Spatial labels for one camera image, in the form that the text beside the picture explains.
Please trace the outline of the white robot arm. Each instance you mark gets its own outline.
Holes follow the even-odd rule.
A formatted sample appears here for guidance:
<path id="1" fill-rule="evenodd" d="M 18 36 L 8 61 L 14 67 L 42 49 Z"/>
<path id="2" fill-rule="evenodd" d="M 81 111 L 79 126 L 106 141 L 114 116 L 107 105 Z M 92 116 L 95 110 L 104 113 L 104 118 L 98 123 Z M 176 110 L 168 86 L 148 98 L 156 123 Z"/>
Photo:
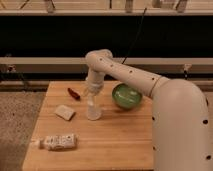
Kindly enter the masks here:
<path id="1" fill-rule="evenodd" d="M 108 49 L 90 51 L 87 89 L 95 94 L 110 75 L 152 100 L 154 171 L 213 171 L 210 114 L 201 89 L 113 60 Z"/>

